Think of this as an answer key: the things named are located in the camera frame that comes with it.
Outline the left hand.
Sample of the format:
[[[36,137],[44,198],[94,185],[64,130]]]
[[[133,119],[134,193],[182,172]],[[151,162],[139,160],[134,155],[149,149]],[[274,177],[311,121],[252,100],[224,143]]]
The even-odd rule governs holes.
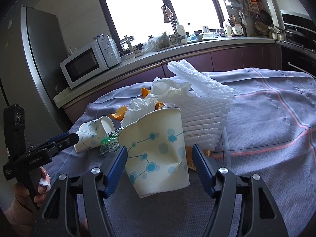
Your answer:
[[[37,205],[37,207],[42,206],[42,203],[44,202],[47,192],[50,190],[50,176],[47,173],[46,169],[44,167],[40,167],[41,170],[41,178],[39,180],[37,195],[33,199],[34,203]],[[15,197],[17,201],[27,206],[27,198],[29,197],[29,190],[21,183],[16,183],[13,187]]]

